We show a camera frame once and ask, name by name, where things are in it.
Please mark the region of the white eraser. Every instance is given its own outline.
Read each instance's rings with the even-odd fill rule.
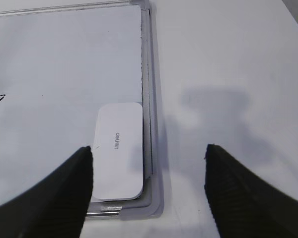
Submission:
[[[143,108],[138,103],[103,106],[96,123],[93,196],[131,200],[143,189]]]

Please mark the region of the whiteboard frame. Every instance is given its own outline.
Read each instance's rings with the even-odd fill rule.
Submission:
[[[139,220],[156,218],[163,211],[161,172],[157,156],[157,117],[149,0],[116,0],[0,12],[0,17],[138,5],[141,11],[144,113],[144,189],[134,200],[91,202],[86,219]]]

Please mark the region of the ribbed rubber pad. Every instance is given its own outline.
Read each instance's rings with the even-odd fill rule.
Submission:
[[[0,238],[78,238],[93,188],[93,157],[79,149],[36,186],[0,207]]]
[[[297,201],[219,146],[208,146],[206,164],[205,191],[221,238],[298,238]]]

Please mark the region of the white table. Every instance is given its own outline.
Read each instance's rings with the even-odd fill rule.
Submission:
[[[0,0],[0,11],[72,3]],[[89,221],[82,238],[219,237],[203,189],[208,143],[298,199],[298,25],[282,1],[153,3],[164,213]]]

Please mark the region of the whiteboard surface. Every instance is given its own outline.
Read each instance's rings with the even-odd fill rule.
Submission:
[[[0,18],[0,204],[93,145],[107,103],[142,101],[138,6]]]

